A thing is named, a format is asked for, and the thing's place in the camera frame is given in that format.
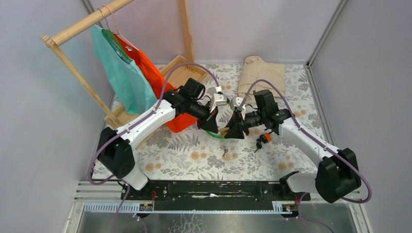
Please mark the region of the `brass padlock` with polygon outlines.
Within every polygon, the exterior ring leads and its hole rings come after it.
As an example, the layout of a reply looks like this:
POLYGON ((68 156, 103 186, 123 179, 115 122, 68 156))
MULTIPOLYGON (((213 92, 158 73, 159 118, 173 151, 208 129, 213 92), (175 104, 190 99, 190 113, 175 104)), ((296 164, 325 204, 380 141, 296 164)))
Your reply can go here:
POLYGON ((230 131, 229 127, 221 128, 220 129, 220 135, 225 136, 229 131, 230 131))

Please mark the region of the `green cable lock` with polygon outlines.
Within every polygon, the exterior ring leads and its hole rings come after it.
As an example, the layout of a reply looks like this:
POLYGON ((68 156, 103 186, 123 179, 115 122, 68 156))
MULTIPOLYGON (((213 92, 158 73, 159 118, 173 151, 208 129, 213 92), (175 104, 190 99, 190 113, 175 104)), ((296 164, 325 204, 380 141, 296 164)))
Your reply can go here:
POLYGON ((215 138, 215 139, 224 139, 224 136, 222 135, 221 131, 218 131, 218 133, 213 133, 211 131, 206 131, 206 133, 208 135, 210 135, 211 137, 215 138))

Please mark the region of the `orange black key bunch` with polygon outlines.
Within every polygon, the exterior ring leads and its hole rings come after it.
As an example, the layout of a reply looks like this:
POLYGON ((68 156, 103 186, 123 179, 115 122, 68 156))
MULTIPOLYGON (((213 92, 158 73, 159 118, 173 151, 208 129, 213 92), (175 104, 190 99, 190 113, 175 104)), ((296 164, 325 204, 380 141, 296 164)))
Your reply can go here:
POLYGON ((254 153, 256 153, 258 150, 260 150, 263 146, 263 144, 267 144, 272 140, 271 133, 263 133, 259 136, 259 138, 256 140, 256 149, 254 153))

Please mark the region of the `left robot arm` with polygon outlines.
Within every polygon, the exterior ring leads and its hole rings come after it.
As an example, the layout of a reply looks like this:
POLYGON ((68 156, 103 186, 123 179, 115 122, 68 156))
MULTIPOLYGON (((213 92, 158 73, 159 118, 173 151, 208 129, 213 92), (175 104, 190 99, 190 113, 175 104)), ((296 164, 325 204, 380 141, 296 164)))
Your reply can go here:
POLYGON ((187 114, 197 119, 198 128, 218 133, 216 101, 225 101, 222 88, 217 86, 210 101, 203 105, 199 95, 204 85, 193 78, 177 90, 169 90, 153 107, 133 121, 115 130, 107 127, 100 135, 96 159, 113 176, 132 187, 132 193, 140 200, 149 197, 151 187, 148 177, 136 166, 133 149, 160 126, 180 115, 187 114))

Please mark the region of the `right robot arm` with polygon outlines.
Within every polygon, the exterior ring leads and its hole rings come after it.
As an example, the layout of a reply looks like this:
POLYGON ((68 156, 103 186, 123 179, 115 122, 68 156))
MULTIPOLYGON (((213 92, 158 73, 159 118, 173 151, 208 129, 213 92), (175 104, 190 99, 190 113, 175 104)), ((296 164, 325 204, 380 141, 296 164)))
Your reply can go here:
POLYGON ((314 173, 295 171, 282 177, 278 192, 283 199, 291 200, 297 193, 316 193, 334 203, 361 186, 356 155, 351 149, 341 150, 311 133, 287 108, 279 109, 271 91, 258 91, 255 96, 257 108, 249 113, 241 105, 242 98, 228 102, 233 115, 224 137, 243 139, 250 128, 264 125, 292 142, 317 167, 314 173))

